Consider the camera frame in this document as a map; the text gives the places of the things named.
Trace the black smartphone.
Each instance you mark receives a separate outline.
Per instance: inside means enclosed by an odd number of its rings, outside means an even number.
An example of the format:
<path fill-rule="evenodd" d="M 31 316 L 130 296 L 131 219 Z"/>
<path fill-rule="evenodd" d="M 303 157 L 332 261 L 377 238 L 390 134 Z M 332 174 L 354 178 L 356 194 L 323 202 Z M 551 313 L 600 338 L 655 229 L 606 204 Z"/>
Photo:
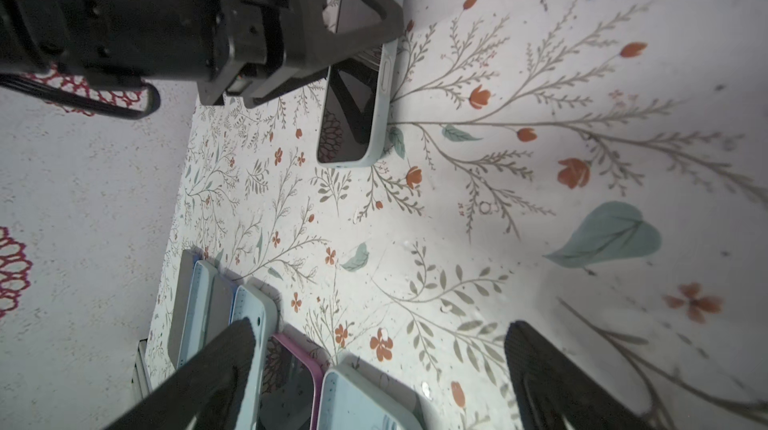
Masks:
<path fill-rule="evenodd" d="M 351 58 L 331 66 L 316 157 L 326 167 L 373 165 L 383 154 L 398 39 L 386 44 L 380 70 Z"/>

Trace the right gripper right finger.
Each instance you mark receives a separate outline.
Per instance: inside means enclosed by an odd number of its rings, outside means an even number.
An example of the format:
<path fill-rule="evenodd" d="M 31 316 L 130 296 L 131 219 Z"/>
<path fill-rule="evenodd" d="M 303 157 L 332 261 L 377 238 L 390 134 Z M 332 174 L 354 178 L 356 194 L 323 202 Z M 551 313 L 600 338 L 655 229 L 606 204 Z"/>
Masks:
<path fill-rule="evenodd" d="M 504 352 L 525 430 L 649 427 L 529 323 L 510 324 Z"/>

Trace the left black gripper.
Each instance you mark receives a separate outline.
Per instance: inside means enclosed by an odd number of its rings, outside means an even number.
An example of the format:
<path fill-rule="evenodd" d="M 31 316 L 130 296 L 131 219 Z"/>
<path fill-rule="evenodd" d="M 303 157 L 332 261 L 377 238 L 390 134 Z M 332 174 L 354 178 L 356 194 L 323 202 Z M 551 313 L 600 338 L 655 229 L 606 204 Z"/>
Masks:
<path fill-rule="evenodd" d="M 386 44 L 393 44 L 404 24 L 403 0 L 393 0 L 394 16 L 382 18 L 363 0 L 331 0 L 326 22 L 338 34 L 348 34 L 388 22 L 393 38 L 352 56 L 352 62 L 380 70 Z M 310 74 L 284 70 L 285 48 L 281 13 L 289 0 L 215 0 L 217 12 L 212 30 L 212 62 L 209 78 L 198 82 L 204 106 L 223 106 L 225 96 L 242 98 L 246 108 L 258 108 L 303 86 L 327 78 L 329 68 Z"/>

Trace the light blue phone case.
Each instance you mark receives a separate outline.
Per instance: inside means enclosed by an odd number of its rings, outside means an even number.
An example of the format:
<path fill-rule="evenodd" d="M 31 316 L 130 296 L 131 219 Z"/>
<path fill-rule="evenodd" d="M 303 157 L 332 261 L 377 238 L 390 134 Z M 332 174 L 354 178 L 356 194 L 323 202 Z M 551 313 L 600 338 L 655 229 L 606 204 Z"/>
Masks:
<path fill-rule="evenodd" d="M 411 411 L 362 374 L 339 365 L 324 375 L 316 428 L 417 430 L 423 426 Z"/>
<path fill-rule="evenodd" d="M 250 323 L 255 344 L 245 393 L 235 425 L 237 430 L 256 428 L 267 343 L 275 333 L 278 324 L 275 302 L 251 284 L 238 286 L 230 323 L 244 319 Z"/>
<path fill-rule="evenodd" d="M 194 265 L 177 367 L 184 366 L 205 345 L 210 299 L 216 274 L 216 268 L 205 260 L 198 260 Z"/>

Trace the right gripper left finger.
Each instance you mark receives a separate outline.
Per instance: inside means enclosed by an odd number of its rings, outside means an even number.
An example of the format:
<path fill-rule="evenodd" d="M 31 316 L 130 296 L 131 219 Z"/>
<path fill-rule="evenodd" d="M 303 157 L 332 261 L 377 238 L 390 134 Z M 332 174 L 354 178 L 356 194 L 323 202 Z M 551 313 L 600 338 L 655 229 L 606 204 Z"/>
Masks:
<path fill-rule="evenodd" d="M 110 429 L 233 429 L 255 352 L 248 318 L 230 324 Z"/>

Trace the black phone removed from case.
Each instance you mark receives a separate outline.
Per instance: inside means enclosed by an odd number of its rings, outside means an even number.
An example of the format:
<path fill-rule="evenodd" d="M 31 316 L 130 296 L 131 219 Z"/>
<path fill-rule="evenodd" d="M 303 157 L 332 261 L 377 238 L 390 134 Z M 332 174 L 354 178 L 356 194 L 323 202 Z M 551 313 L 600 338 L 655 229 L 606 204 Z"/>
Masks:
<path fill-rule="evenodd" d="M 178 278 L 175 287 L 176 293 L 171 314 L 171 326 L 167 340 L 167 355 L 174 368 L 178 366 L 192 273 L 198 259 L 198 254 L 193 250 L 183 250 L 181 253 Z"/>

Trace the black phone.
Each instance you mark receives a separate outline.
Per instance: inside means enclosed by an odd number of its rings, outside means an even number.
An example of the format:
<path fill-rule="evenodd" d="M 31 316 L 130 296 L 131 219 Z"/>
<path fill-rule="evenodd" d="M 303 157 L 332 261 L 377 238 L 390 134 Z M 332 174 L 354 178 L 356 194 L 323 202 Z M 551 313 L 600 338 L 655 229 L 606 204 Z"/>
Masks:
<path fill-rule="evenodd" d="M 229 325 L 237 285 L 217 273 L 212 282 L 205 329 L 205 344 L 213 341 Z"/>
<path fill-rule="evenodd" d="M 255 429 L 315 430 L 318 427 L 323 370 L 284 333 L 267 344 Z"/>

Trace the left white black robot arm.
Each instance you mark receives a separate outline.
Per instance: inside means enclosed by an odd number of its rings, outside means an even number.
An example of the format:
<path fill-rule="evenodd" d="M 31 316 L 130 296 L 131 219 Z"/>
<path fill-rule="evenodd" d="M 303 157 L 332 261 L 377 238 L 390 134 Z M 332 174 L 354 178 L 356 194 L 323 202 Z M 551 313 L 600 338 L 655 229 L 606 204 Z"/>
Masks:
<path fill-rule="evenodd" d="M 157 80 L 261 106 L 402 34 L 402 0 L 1 0 L 1 84 L 138 120 Z"/>

